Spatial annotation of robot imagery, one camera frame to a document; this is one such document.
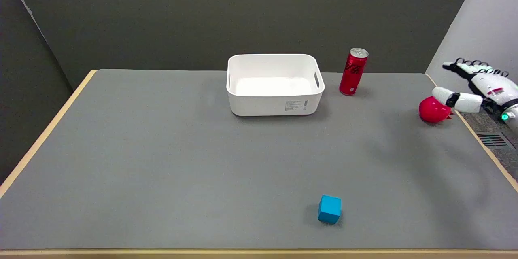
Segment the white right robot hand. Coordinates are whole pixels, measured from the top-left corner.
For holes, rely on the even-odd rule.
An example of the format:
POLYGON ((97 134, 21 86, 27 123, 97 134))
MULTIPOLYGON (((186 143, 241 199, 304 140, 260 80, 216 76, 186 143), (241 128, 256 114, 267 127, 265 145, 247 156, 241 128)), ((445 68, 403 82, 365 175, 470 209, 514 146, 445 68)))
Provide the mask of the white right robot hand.
POLYGON ((454 92, 437 86, 432 95, 442 105, 459 112, 476 113, 490 108, 499 113, 503 121, 517 118, 518 89, 508 77, 507 71, 495 69, 487 62, 457 58, 444 62, 442 68, 456 73, 468 82, 471 93, 454 92))

